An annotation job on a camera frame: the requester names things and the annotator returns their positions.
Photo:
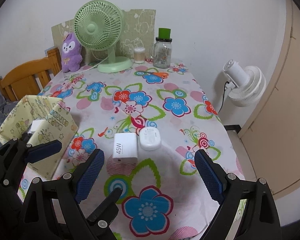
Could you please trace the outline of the white standing fan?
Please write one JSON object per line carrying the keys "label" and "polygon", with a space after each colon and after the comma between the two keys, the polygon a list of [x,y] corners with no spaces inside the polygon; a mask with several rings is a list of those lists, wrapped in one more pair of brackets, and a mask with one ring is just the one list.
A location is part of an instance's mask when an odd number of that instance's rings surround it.
{"label": "white standing fan", "polygon": [[225,98],[237,107],[258,102],[266,90],[266,78],[257,66],[242,68],[231,59],[224,65],[223,73],[229,79],[225,85]]}

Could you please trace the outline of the patterned cardboard backboard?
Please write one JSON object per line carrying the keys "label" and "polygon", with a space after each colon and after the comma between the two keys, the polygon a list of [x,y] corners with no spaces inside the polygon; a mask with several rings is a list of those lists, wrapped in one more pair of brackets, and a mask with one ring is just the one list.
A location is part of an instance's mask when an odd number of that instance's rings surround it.
{"label": "patterned cardboard backboard", "polygon": [[[154,9],[131,9],[123,11],[124,28],[116,44],[115,55],[133,59],[134,48],[145,48],[145,58],[153,54],[155,16]],[[51,28],[54,46],[62,49],[63,40],[74,32],[74,21],[68,20]]]}

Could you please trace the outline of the glass jar with green lid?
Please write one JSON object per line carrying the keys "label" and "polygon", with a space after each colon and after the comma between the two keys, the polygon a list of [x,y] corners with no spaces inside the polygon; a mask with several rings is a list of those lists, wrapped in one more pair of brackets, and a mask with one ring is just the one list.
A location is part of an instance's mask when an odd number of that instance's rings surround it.
{"label": "glass jar with green lid", "polygon": [[172,54],[171,29],[159,28],[155,40],[153,66],[162,69],[169,68]]}

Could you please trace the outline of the white 45W charger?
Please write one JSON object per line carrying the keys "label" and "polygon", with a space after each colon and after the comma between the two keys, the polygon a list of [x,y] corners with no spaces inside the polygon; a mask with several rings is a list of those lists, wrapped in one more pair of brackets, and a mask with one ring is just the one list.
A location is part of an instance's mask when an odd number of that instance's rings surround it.
{"label": "white 45W charger", "polygon": [[137,163],[138,141],[135,133],[116,133],[113,144],[115,163]]}

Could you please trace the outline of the wooden chair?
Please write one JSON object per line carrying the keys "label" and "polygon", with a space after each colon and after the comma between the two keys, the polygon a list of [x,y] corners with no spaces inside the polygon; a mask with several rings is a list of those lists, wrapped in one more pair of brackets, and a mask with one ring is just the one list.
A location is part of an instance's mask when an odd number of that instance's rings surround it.
{"label": "wooden chair", "polygon": [[0,77],[0,92],[10,101],[19,101],[26,95],[37,95],[40,87],[45,87],[51,81],[50,75],[57,75],[61,68],[58,48],[49,49],[46,57],[25,62],[5,77]]}

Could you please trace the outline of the cotton swab container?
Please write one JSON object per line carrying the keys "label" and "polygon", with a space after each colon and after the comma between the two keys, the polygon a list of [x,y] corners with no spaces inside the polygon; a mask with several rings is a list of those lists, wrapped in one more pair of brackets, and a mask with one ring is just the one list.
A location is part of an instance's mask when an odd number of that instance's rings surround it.
{"label": "cotton swab container", "polygon": [[142,64],[145,62],[145,48],[135,47],[134,48],[134,62],[137,64]]}

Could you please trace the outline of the purple plush rabbit toy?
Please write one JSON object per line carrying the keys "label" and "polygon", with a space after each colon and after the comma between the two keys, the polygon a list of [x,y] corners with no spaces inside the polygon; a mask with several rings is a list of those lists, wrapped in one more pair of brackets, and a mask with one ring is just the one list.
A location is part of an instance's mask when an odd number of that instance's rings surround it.
{"label": "purple plush rabbit toy", "polygon": [[76,72],[80,69],[81,62],[83,60],[81,55],[82,45],[76,38],[74,33],[68,33],[63,41],[61,63],[62,71]]}

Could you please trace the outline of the beige door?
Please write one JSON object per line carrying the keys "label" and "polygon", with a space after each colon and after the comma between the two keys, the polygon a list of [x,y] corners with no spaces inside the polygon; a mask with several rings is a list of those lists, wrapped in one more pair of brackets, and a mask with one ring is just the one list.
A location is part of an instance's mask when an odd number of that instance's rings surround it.
{"label": "beige door", "polygon": [[286,1],[286,32],[271,92],[241,135],[256,177],[267,181],[274,199],[300,188],[300,10]]}

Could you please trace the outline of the green desk fan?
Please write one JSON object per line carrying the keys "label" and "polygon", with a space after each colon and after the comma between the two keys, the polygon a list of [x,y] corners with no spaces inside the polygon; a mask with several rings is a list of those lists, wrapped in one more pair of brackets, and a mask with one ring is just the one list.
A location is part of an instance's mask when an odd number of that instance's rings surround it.
{"label": "green desk fan", "polygon": [[132,67],[131,59],[115,55],[123,28],[122,10],[109,1],[90,1],[76,12],[74,33],[79,43],[87,49],[107,51],[107,57],[95,65],[99,72],[117,73]]}

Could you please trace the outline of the small white plug charger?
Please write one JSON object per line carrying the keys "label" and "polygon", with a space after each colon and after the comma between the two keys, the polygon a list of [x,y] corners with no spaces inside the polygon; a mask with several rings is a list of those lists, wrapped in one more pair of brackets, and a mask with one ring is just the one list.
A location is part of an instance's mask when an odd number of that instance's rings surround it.
{"label": "small white plug charger", "polygon": [[29,127],[28,133],[34,134],[44,122],[45,120],[33,120],[31,126]]}

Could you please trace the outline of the floral tablecloth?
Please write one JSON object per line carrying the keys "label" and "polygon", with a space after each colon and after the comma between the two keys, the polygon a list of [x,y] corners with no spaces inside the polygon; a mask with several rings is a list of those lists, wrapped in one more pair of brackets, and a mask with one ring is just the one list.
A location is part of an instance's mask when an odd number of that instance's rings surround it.
{"label": "floral tablecloth", "polygon": [[[183,64],[168,69],[134,65],[103,74],[88,66],[77,75],[59,73],[41,91],[61,98],[78,125],[53,179],[73,172],[93,150],[104,152],[104,166],[81,203],[88,215],[113,188],[123,190],[112,224],[118,239],[199,239],[218,209],[194,164],[204,149],[239,178],[240,163],[217,112]],[[138,150],[138,161],[113,160],[114,135],[156,127],[161,147]]]}

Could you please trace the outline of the white oval case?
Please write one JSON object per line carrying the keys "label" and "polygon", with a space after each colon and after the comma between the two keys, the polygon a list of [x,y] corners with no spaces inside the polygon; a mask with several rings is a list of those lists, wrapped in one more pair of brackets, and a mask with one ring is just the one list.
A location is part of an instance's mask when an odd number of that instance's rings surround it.
{"label": "white oval case", "polygon": [[143,150],[154,151],[161,146],[160,132],[156,127],[144,127],[139,133],[139,142]]}

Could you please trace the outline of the yellow patterned storage box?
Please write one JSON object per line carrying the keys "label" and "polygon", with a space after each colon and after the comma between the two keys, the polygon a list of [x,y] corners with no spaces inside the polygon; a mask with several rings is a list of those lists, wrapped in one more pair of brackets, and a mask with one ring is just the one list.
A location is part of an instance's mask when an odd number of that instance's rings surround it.
{"label": "yellow patterned storage box", "polygon": [[10,111],[0,126],[0,142],[5,144],[13,138],[20,139],[35,120],[42,123],[32,133],[29,143],[32,146],[59,140],[62,149],[29,167],[40,176],[53,178],[61,158],[78,130],[65,102],[60,98],[38,95],[26,95]]}

